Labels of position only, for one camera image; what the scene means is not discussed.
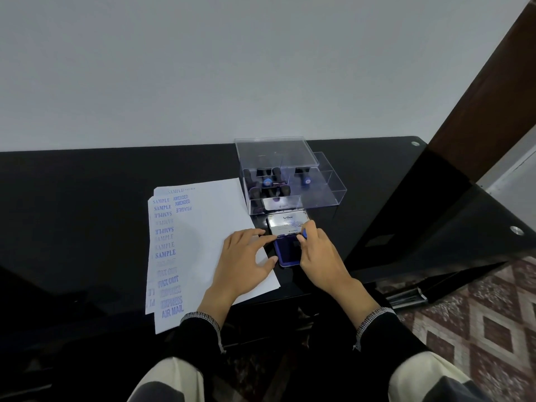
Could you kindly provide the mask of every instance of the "clear plastic box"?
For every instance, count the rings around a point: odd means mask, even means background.
[[[249,214],[341,203],[346,188],[322,152],[305,138],[235,140]]]

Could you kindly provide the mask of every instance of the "person's right hand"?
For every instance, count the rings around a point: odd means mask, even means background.
[[[304,230],[307,239],[297,235],[302,249],[300,265],[315,286],[334,296],[352,277],[324,230],[316,228],[312,220],[303,225]]]

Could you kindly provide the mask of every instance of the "transparent box lid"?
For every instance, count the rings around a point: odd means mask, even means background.
[[[318,160],[304,137],[235,139],[243,168],[317,167]]]

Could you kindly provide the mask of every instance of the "black table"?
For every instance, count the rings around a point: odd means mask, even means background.
[[[309,144],[348,189],[340,206],[309,215],[365,283],[494,265],[536,248],[529,227],[416,137]],[[238,172],[234,144],[0,153],[2,349],[150,325],[153,189]],[[265,226],[264,217],[254,222]],[[231,315],[314,290],[299,267],[275,272],[280,289]]]

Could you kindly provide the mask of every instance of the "tiled floor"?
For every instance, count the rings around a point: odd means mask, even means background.
[[[438,304],[399,317],[494,401],[536,401],[535,258],[514,262]],[[223,375],[227,380],[215,379],[214,397],[219,402],[278,400],[295,363],[296,350],[278,346],[230,357]]]

